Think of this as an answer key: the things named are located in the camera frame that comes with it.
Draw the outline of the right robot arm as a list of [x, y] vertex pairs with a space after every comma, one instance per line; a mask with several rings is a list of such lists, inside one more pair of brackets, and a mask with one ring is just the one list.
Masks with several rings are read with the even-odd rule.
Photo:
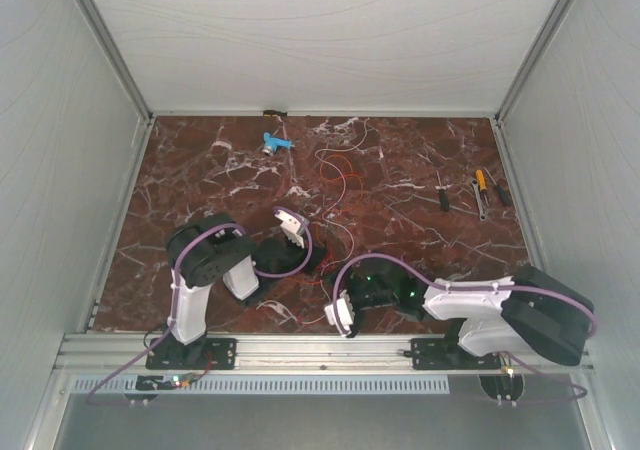
[[457, 368], [475, 357], [527, 350], [575, 367], [594, 315], [589, 299], [530, 265], [497, 280], [429, 282], [384, 258], [347, 269], [325, 313], [341, 335], [352, 337], [359, 313], [378, 307], [392, 307], [417, 321], [450, 322], [454, 335], [443, 341], [442, 354]]

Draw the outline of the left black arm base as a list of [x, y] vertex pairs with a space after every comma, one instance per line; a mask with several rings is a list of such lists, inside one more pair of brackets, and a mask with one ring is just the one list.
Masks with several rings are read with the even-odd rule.
[[147, 356], [149, 370], [233, 370], [237, 340], [201, 336], [185, 345], [169, 335]]

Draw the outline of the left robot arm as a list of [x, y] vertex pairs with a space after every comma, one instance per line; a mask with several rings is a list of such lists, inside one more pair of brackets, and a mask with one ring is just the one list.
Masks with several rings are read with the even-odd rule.
[[206, 309], [213, 285], [221, 281], [241, 303], [255, 300], [273, 284], [299, 273], [312, 274], [328, 250], [313, 242], [309, 221], [285, 207], [274, 217], [283, 241], [256, 243], [226, 213], [214, 214], [175, 230], [166, 245], [172, 272], [172, 302], [167, 326], [170, 356], [184, 368], [205, 356]]

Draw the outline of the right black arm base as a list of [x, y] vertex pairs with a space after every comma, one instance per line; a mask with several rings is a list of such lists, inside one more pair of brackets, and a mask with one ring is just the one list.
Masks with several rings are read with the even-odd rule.
[[500, 357], [494, 354], [477, 357], [445, 338], [414, 338], [402, 355], [412, 361], [414, 370], [499, 370]]

